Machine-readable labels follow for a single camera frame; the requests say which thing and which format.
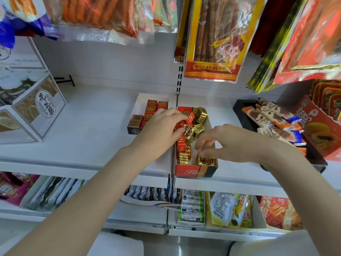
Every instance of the shelf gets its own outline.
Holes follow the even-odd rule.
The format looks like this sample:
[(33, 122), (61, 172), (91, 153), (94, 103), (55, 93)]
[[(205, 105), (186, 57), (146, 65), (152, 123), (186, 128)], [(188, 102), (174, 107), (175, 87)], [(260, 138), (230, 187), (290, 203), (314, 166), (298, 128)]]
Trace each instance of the shelf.
[[(181, 94), (178, 99), (178, 106), (206, 108), (212, 127), (226, 123), (241, 127), (238, 117), (232, 110), (233, 105), (234, 102), (229, 99), (216, 97)], [(216, 142), (216, 147), (221, 148), (221, 145)], [(212, 178), (177, 177), (175, 186), (186, 189), (288, 197), (272, 174), (264, 171), (257, 163), (235, 163), (223, 160), (218, 160), (218, 163), (219, 168)], [(341, 174), (338, 171), (341, 163), (329, 161), (328, 164), (322, 176), (341, 193)]]
[[(43, 221), (49, 213), (23, 209), (0, 200), (0, 218), (32, 222)], [(167, 210), (117, 203), (103, 228), (164, 234)]]
[[(135, 135), (127, 124), (138, 90), (62, 85), (65, 109), (43, 143), (0, 146), (0, 169), (90, 179)], [(169, 95), (175, 107), (176, 95)], [(172, 149), (151, 163), (133, 184), (166, 188)]]
[(168, 212), (168, 234), (172, 236), (187, 236), (198, 238), (220, 239), (237, 242), (251, 242), (265, 239), (273, 239), (283, 235), (282, 232), (271, 230), (257, 231), (257, 232), (241, 232), (226, 229), (212, 229), (208, 230), (204, 227), (190, 227), (178, 225), (176, 222), (177, 212), (169, 210)]

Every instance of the tiled floor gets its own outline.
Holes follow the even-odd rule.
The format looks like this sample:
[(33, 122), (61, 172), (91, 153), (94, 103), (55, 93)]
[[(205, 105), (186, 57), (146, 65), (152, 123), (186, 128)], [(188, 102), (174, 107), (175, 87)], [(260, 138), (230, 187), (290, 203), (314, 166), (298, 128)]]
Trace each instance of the tiled floor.
[[(17, 234), (33, 229), (38, 223), (0, 219), (0, 244)], [(226, 256), (231, 242), (166, 236), (126, 231), (128, 237), (143, 241), (145, 256)]]

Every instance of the person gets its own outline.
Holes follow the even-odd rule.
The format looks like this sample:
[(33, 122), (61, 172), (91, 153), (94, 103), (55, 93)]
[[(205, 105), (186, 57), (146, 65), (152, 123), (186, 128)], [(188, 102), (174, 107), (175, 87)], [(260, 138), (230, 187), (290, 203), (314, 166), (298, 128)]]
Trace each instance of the person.
[[(126, 188), (148, 164), (176, 142), (184, 129), (174, 132), (173, 129), (185, 119), (187, 116), (174, 108), (159, 109), (129, 146), (118, 150), (82, 189), (5, 255), (86, 255)], [(222, 148), (212, 148), (216, 141)], [(271, 172), (288, 194), (304, 223), (308, 239), (311, 238), (309, 241), (315, 246), (311, 244), (312, 248), (307, 248), (313, 253), (305, 254), (298, 250), (297, 254), (291, 253), (292, 256), (340, 254), (340, 195), (295, 147), (225, 124), (204, 132), (197, 140), (195, 149), (204, 158), (260, 163)], [(248, 243), (235, 245), (238, 248), (232, 246), (231, 249), (234, 255), (253, 255), (250, 248), (243, 248)], [(287, 254), (277, 247), (273, 255)]]

